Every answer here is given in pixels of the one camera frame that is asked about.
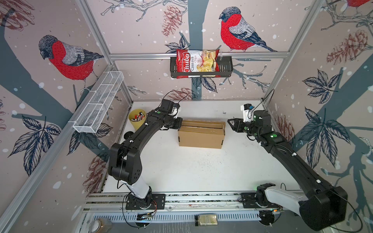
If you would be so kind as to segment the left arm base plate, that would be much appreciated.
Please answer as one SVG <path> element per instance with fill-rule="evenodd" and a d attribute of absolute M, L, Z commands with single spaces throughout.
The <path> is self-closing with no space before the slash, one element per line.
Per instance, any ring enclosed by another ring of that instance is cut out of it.
<path fill-rule="evenodd" d="M 147 195 L 145 199 L 139 199 L 133 194 L 129 194 L 124 199 L 126 210 L 164 210 L 166 203 L 165 194 L 153 193 Z"/>

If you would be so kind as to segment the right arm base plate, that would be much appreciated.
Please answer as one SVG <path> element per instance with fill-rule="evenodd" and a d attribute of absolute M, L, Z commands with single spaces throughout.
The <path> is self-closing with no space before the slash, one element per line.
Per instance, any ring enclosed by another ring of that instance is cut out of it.
<path fill-rule="evenodd" d="M 273 203 L 258 204 L 255 192 L 244 192 L 240 196 L 239 202 L 242 203 L 244 209 L 281 209 L 279 205 Z"/>

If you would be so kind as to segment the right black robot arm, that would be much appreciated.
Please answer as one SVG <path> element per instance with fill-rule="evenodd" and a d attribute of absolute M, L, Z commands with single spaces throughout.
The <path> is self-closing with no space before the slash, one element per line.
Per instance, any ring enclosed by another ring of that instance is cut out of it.
<path fill-rule="evenodd" d="M 257 187 L 255 195 L 258 206 L 267 207 L 275 204 L 284 207 L 299 215 L 314 231 L 320 231 L 345 220 L 347 192 L 340 186 L 334 187 L 319 176 L 279 132 L 272 130 L 268 111 L 254 111 L 251 121 L 232 118 L 227 122 L 233 131 L 254 137 L 284 166 L 304 192 L 303 195 L 297 195 L 272 183 L 262 184 Z"/>

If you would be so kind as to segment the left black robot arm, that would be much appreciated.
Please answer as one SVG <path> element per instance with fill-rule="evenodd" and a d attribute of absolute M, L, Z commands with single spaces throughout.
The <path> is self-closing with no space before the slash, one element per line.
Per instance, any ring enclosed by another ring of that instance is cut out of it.
<path fill-rule="evenodd" d="M 121 144 L 113 144 L 110 149 L 108 174 L 118 182 L 123 182 L 132 193 L 130 197 L 143 208 L 152 202 L 152 189 L 141 177 L 140 154 L 156 132 L 181 128 L 183 119 L 177 116 L 179 110 L 179 103 L 162 100 L 156 109 L 147 113 L 139 129 Z"/>

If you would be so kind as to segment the brown cardboard box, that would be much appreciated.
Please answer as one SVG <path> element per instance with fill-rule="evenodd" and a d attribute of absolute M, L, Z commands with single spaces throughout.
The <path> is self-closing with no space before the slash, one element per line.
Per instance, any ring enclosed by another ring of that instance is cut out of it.
<path fill-rule="evenodd" d="M 178 130 L 181 147 L 221 149 L 226 123 L 222 121 L 183 120 Z"/>

